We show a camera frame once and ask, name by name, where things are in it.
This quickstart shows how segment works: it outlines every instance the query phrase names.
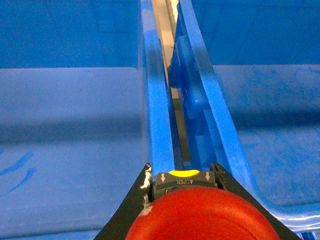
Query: blue plastic bin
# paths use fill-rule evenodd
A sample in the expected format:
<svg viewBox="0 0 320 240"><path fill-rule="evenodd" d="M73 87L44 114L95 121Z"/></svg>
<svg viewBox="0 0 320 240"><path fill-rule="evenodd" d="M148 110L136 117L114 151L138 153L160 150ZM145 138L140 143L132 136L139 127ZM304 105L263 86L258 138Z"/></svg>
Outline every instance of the blue plastic bin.
<svg viewBox="0 0 320 240"><path fill-rule="evenodd" d="M0 239L93 239L175 168L152 1L3 0L0 32Z"/></svg>
<svg viewBox="0 0 320 240"><path fill-rule="evenodd" d="M320 1L180 0L170 80L191 168L219 162L291 230L320 229Z"/></svg>

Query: red knob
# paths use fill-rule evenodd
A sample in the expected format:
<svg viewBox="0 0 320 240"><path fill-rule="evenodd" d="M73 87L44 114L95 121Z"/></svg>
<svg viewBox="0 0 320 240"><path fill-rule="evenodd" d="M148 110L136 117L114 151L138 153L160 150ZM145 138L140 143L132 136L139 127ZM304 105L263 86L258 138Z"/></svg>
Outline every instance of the red knob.
<svg viewBox="0 0 320 240"><path fill-rule="evenodd" d="M216 188L177 190L150 208L135 220L126 240L280 240L254 206Z"/></svg>

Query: yellow marking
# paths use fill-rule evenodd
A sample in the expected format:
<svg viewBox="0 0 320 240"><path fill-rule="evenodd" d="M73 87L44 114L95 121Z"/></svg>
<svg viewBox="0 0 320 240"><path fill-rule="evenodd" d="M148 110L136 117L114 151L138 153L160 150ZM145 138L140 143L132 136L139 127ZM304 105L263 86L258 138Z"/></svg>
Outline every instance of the yellow marking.
<svg viewBox="0 0 320 240"><path fill-rule="evenodd" d="M170 171L169 174L179 178L188 178L200 173L198 170L187 170L187 171Z"/></svg>

